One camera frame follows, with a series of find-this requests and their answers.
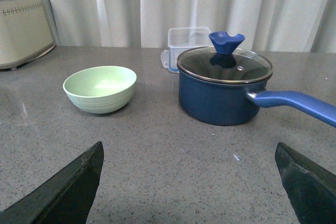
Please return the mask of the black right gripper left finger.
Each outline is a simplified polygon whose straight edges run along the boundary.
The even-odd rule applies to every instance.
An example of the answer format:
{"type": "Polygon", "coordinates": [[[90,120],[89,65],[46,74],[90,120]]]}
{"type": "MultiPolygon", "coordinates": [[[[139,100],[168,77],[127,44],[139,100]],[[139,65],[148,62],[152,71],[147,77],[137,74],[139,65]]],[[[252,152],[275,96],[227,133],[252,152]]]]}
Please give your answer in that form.
{"type": "Polygon", "coordinates": [[[104,161],[101,141],[1,212],[1,223],[86,223],[104,161]]]}

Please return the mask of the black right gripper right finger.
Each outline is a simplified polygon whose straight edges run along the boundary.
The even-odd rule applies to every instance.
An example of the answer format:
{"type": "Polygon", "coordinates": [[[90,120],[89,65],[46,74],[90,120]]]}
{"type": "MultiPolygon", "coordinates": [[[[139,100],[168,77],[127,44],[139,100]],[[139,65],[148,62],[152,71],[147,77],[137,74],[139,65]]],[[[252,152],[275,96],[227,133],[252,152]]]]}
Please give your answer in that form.
{"type": "Polygon", "coordinates": [[[275,161],[300,223],[335,223],[335,174],[279,142],[275,161]]]}

